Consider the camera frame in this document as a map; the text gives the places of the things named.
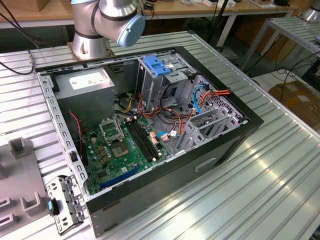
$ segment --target green motherboard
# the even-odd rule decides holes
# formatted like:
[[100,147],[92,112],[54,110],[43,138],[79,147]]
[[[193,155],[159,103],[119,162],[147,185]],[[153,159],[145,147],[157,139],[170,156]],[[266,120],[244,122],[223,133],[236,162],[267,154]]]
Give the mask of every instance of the green motherboard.
[[[150,136],[152,129],[147,120],[140,117],[136,122],[152,142]],[[110,138],[118,133],[112,124],[103,126],[104,133],[97,127],[83,134],[88,158],[84,167],[88,174],[87,188],[91,195],[100,192],[105,186],[122,181],[170,158],[164,144],[159,142],[157,146],[151,143],[158,158],[148,160],[135,141],[136,136],[132,136],[128,129],[129,126],[124,121],[120,122],[119,126],[123,132],[123,139],[111,143],[107,143],[105,137]]]

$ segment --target aluminum extrusion table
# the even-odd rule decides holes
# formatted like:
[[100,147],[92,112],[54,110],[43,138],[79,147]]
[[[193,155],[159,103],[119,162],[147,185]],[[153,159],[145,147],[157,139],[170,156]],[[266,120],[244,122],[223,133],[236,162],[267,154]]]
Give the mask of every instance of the aluminum extrusion table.
[[297,51],[296,55],[294,56],[293,59],[295,59],[295,62],[292,64],[295,64],[298,60],[300,60],[299,56],[302,54],[304,49],[310,51],[312,54],[317,53],[318,57],[320,57],[320,43],[316,42],[316,37],[320,35],[320,22],[309,23],[297,16],[270,18],[265,21],[260,32],[250,46],[247,54],[244,57],[244,61],[240,66],[241,70],[244,70],[248,65],[252,54],[257,49],[258,44],[264,37],[269,27],[275,29],[276,32],[265,46],[261,53],[262,55],[272,46],[273,42],[280,33],[294,41],[297,45],[301,46],[300,50]]
[[[116,54],[184,46],[264,120],[231,159],[98,239],[308,239],[320,224],[320,136],[195,34],[142,37]],[[68,47],[32,51],[37,66],[74,62]],[[19,71],[26,51],[0,54]],[[69,174],[36,74],[0,68],[0,144],[31,139],[43,182]],[[59,237],[49,215],[2,238],[93,239],[90,222]]]

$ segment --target sticker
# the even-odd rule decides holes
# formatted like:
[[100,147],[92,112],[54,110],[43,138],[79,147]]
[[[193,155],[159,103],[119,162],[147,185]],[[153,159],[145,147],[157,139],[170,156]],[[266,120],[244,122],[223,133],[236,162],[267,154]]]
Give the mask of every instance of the sticker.
[[291,91],[298,91],[298,88],[296,86],[293,86],[293,85],[287,85],[286,86],[288,89],[290,89]]
[[177,135],[177,131],[172,130],[169,134],[170,134],[172,137],[175,137],[175,136]]
[[122,172],[123,172],[123,173],[128,172],[128,170],[127,170],[127,168],[126,168],[126,167],[122,167],[122,168],[121,168],[121,170],[122,170]]
[[172,68],[174,68],[175,66],[173,66],[172,64],[168,64],[168,65],[165,65],[165,67],[166,67],[167,69],[172,69]]
[[299,95],[297,96],[302,102],[309,102],[309,98],[307,98],[305,95]]
[[73,90],[78,90],[87,87],[92,87],[98,84],[105,84],[107,80],[100,72],[95,72],[86,75],[71,77],[69,79],[69,82]]

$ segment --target workbench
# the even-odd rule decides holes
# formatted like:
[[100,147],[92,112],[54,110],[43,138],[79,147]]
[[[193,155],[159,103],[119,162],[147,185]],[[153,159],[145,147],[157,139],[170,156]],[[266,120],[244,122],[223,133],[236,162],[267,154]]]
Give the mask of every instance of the workbench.
[[294,64],[301,60],[300,56],[304,50],[320,57],[320,43],[316,41],[316,37],[320,36],[320,22],[309,23],[298,16],[270,18],[265,21],[260,32],[245,55],[241,65],[242,70],[244,70],[248,65],[252,55],[258,47],[258,44],[263,39],[269,28],[274,29],[275,34],[261,53],[262,55],[271,48],[278,35],[282,34],[300,46],[299,50],[293,57],[294,61],[291,63],[291,66],[294,66]]
[[[45,26],[61,26],[73,25],[73,11],[70,0],[51,0],[40,12],[21,10],[16,8],[9,8],[12,14],[19,21],[22,27],[45,27]],[[234,7],[227,7],[223,12],[223,16],[228,16],[228,20],[221,33],[221,37],[217,46],[223,46],[236,17],[240,15],[258,15],[258,14],[280,14],[285,13],[285,17],[290,17],[296,6],[289,7],[277,6],[276,8],[260,8],[254,5],[249,0],[243,0],[236,3]],[[2,6],[0,12],[10,19]],[[179,0],[174,2],[157,1],[154,3],[154,16],[153,19],[179,19],[179,18],[199,18],[199,17],[212,17],[215,12],[215,7],[209,7],[203,3],[195,3],[188,6]],[[216,16],[219,14],[220,9],[217,8]],[[150,10],[145,10],[146,19],[152,18]],[[12,25],[5,22],[0,17],[0,29],[12,28]]]
[[[263,120],[231,158],[99,239],[308,239],[320,224],[320,136],[250,78],[188,32],[142,37],[131,48],[111,43],[116,55],[184,46]],[[37,67],[74,62],[67,46],[31,51]],[[26,51],[0,54],[19,71]],[[43,182],[69,169],[35,73],[0,68],[0,144],[31,139]],[[88,219],[59,237],[45,216],[1,240],[93,239]]]

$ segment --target gray plastic holder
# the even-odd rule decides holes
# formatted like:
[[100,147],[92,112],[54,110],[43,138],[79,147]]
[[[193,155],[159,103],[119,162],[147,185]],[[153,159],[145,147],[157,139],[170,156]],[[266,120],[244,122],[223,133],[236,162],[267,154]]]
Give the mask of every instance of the gray plastic holder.
[[32,142],[20,137],[0,146],[0,238],[48,213]]

